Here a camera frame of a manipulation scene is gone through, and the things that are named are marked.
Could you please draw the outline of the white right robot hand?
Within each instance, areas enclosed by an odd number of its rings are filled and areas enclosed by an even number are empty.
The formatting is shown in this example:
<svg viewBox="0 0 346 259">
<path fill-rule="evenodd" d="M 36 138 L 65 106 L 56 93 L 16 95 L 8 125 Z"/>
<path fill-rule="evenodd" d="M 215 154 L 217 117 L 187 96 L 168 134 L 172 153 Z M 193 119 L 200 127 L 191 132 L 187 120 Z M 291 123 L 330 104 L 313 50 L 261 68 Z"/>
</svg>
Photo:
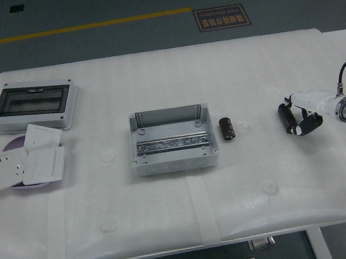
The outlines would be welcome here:
<svg viewBox="0 0 346 259">
<path fill-rule="evenodd" d="M 298 123 L 291 111 L 293 106 L 302 112 L 301 123 Z M 346 99 L 328 90 L 300 91 L 284 99 L 278 106 L 278 113 L 288 134 L 307 135 L 322 125 L 323 116 L 346 122 Z"/>
</svg>

